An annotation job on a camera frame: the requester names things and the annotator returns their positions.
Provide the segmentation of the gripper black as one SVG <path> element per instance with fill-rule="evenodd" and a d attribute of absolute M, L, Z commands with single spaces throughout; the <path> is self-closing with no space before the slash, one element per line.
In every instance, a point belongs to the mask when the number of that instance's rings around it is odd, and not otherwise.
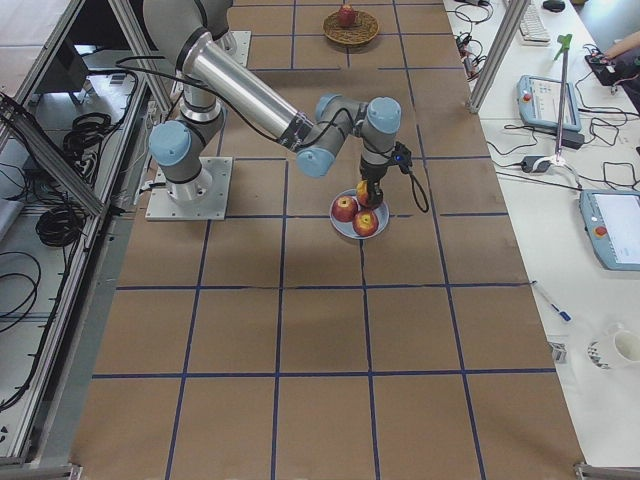
<path fill-rule="evenodd" d="M 363 205 L 371 206 L 374 200 L 375 205 L 380 205 L 384 200 L 384 193 L 380 187 L 380 182 L 387 174 L 387 163 L 372 164 L 365 159 L 360 160 L 359 171 L 363 182 Z M 373 186 L 373 200 L 369 186 Z"/>

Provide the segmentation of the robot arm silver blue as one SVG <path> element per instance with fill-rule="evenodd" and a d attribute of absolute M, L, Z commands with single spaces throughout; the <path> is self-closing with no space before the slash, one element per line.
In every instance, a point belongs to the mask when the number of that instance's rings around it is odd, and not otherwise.
<path fill-rule="evenodd" d="M 360 174 L 367 206 L 383 199 L 381 179 L 391 166 L 409 171 L 410 152 L 397 141 L 401 107 L 389 97 L 359 102 L 338 94 L 321 97 L 310 120 L 276 91 L 236 62 L 229 31 L 230 1 L 146 1 L 143 19 L 157 50 L 189 86 L 211 92 L 193 109 L 208 112 L 223 100 L 246 122 L 259 125 L 274 142 L 296 155 L 310 177 L 324 176 L 348 136 L 361 139 Z"/>

